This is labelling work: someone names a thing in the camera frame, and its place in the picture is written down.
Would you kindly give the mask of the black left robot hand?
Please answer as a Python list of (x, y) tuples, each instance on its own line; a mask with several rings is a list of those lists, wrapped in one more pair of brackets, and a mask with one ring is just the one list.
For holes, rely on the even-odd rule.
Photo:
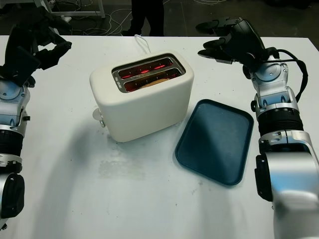
[(55, 33), (55, 28), (70, 30), (71, 26), (43, 7), (34, 9), (12, 28), (5, 50), (5, 66), (12, 71), (24, 68), (34, 72), (57, 65), (72, 43)]

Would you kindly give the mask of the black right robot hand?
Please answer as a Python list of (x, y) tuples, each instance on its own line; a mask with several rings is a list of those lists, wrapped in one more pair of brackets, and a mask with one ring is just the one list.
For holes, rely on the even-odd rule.
[(260, 36), (249, 21), (240, 17), (214, 19), (198, 24), (195, 29), (219, 37), (203, 44), (204, 49), (198, 52), (202, 57), (228, 64), (237, 61), (252, 71), (257, 71), (269, 58)]

